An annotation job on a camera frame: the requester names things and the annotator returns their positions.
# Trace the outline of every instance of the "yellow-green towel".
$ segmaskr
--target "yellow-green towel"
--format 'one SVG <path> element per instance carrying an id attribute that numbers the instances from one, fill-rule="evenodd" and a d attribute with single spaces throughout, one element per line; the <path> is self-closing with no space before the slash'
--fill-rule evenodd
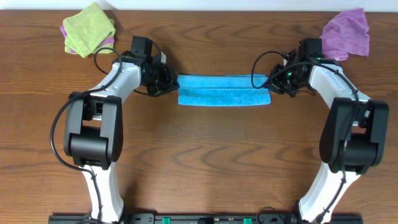
<path id="1" fill-rule="evenodd" d="M 67 32 L 65 46 L 80 56 L 87 57 L 115 33 L 115 28 L 97 3 L 93 3 L 79 14 L 66 18 L 63 26 Z"/>

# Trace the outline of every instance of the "cloth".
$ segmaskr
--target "cloth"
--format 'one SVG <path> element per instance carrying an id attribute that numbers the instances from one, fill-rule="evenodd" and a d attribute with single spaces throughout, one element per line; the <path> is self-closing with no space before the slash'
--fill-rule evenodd
<path id="1" fill-rule="evenodd" d="M 323 28 L 322 49 L 326 58 L 346 60 L 348 53 L 369 56 L 369 30 L 364 9 L 339 13 Z"/>
<path id="2" fill-rule="evenodd" d="M 109 21 L 111 21 L 112 25 L 114 24 L 113 19 L 109 19 Z M 67 36 L 68 36 L 68 33 L 65 30 L 65 27 L 63 25 L 60 27 L 60 30 L 61 30 L 61 32 L 63 34 L 63 37 L 66 39 Z M 113 48 L 114 47 L 114 37 L 109 35 L 106 39 L 104 39 L 104 41 L 102 41 L 99 44 L 99 46 L 92 53 L 95 53 L 98 49 L 100 49 L 102 47 L 111 47 L 111 48 Z M 73 50 L 72 48 L 70 48 L 70 47 L 68 47 L 66 45 L 65 45 L 65 52 L 66 53 L 70 53 L 70 54 L 77 54 L 77 52 L 75 50 Z M 112 53 L 112 51 L 111 50 L 102 50 L 99 53 L 100 54 L 109 54 L 109 53 Z"/>
<path id="3" fill-rule="evenodd" d="M 64 19 L 63 26 L 67 33 L 65 46 L 83 58 L 115 33 L 112 22 L 95 2 L 79 14 Z"/>
<path id="4" fill-rule="evenodd" d="M 254 84 L 267 80 L 255 74 Z M 256 106 L 271 103 L 269 90 L 255 89 L 250 75 L 179 75 L 178 103 L 190 106 Z"/>

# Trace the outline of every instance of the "pink cloth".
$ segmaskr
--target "pink cloth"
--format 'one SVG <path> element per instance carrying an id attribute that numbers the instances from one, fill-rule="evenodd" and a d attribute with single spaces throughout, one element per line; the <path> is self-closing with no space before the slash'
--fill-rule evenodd
<path id="1" fill-rule="evenodd" d="M 339 13 L 323 28 L 322 49 L 326 58 L 346 60 L 348 53 L 369 56 L 369 30 L 364 9 Z"/>
<path id="2" fill-rule="evenodd" d="M 68 33 L 67 33 L 67 31 L 65 30 L 65 27 L 62 25 L 62 26 L 60 27 L 60 29 L 61 29 L 61 32 L 62 32 L 62 34 L 63 34 L 63 37 L 64 37 L 64 38 L 67 38 Z M 102 41 L 102 42 L 99 44 L 99 47 L 104 46 L 104 45 L 106 45 L 106 44 L 112 44 L 112 43 L 114 43 L 114 37 L 109 37 L 109 38 L 107 38 L 107 39 L 104 39 L 104 41 Z M 70 49 L 70 53 L 75 54 L 76 51 L 73 50 L 73 49 Z"/>

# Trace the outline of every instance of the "blue cloth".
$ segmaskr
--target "blue cloth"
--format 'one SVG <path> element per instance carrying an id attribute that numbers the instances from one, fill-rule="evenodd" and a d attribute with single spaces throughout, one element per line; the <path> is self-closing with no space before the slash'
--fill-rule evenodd
<path id="1" fill-rule="evenodd" d="M 255 74 L 254 84 L 262 85 L 265 75 Z M 269 90 L 255 89 L 250 75 L 179 75 L 178 103 L 190 106 L 256 106 L 271 103 Z"/>

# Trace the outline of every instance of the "wooden table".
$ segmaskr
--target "wooden table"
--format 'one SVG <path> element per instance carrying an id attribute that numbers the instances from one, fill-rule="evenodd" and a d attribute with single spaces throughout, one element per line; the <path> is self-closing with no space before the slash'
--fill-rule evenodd
<path id="1" fill-rule="evenodd" d="M 53 213 L 91 210 L 83 175 L 62 166 L 49 144 L 50 125 L 72 91 L 104 75 L 92 55 L 66 54 L 60 25 L 77 11 L 0 13 L 0 223 L 46 223 Z M 179 74 L 249 73 L 266 50 L 288 52 L 318 37 L 336 12 L 108 11 L 116 49 L 133 35 L 156 41 Z M 350 55 L 345 74 L 365 94 L 389 104 L 382 163 L 356 181 L 337 212 L 360 212 L 366 223 L 398 219 L 398 14 L 367 13 L 370 57 Z M 101 55 L 110 68 L 114 55 Z M 269 73 L 280 58 L 262 59 Z M 132 95 L 123 105 L 124 149 L 119 189 L 127 210 L 159 213 L 256 213 L 290 210 L 321 163 L 318 142 L 328 114 L 320 96 L 272 94 L 267 106 L 179 106 L 175 91 Z M 65 117 L 56 132 L 63 154 Z"/>

